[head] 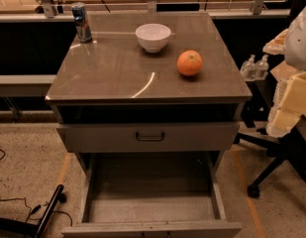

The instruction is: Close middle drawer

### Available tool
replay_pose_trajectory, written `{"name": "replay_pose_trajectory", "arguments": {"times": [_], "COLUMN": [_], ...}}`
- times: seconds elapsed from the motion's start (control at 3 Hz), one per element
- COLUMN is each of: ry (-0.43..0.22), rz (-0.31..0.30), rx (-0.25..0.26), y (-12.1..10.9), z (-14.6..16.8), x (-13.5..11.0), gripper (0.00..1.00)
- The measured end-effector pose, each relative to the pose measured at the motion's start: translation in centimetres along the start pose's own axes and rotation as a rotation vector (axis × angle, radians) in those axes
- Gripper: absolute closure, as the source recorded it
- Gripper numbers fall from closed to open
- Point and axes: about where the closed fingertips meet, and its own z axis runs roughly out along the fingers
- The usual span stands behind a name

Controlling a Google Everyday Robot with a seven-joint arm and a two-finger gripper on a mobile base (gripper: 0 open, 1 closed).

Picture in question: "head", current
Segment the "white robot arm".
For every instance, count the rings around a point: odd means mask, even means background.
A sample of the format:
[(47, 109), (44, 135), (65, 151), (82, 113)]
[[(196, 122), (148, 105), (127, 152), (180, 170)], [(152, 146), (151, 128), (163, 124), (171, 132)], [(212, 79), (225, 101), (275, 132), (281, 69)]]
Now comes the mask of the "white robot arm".
[(284, 61), (296, 69), (288, 79), (281, 79), (273, 96), (266, 132), (281, 138), (306, 114), (306, 6), (282, 31), (263, 47), (270, 55), (284, 55)]

